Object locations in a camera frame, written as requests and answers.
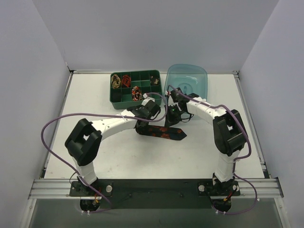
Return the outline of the dark floral orange tie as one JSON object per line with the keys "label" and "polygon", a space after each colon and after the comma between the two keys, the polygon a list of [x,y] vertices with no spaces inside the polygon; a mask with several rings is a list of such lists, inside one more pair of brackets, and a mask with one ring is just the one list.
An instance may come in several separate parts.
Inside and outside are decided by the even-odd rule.
{"label": "dark floral orange tie", "polygon": [[146,136],[180,141],[187,137],[187,134],[180,128],[148,125]]}

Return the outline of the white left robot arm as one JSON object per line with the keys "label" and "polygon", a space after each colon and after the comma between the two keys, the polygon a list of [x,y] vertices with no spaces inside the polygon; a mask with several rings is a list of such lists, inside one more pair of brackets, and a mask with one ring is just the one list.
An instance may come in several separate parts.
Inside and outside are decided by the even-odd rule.
{"label": "white left robot arm", "polygon": [[122,112],[97,121],[81,119],[70,135],[65,147],[73,158],[80,182],[85,186],[97,181],[93,161],[101,141],[124,130],[146,124],[161,111],[153,98],[146,98],[141,105],[129,107]]}

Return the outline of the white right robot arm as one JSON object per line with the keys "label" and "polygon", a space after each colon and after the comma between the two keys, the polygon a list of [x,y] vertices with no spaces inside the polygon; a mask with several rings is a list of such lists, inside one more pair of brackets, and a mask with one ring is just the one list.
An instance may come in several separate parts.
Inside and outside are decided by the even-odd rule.
{"label": "white right robot arm", "polygon": [[185,95],[180,88],[165,92],[168,112],[165,126],[182,121],[182,114],[197,116],[213,127],[214,142],[219,150],[218,165],[212,183],[217,190],[236,190],[234,186],[235,159],[247,142],[247,133],[237,110],[228,111],[222,106],[212,106],[195,93]]}

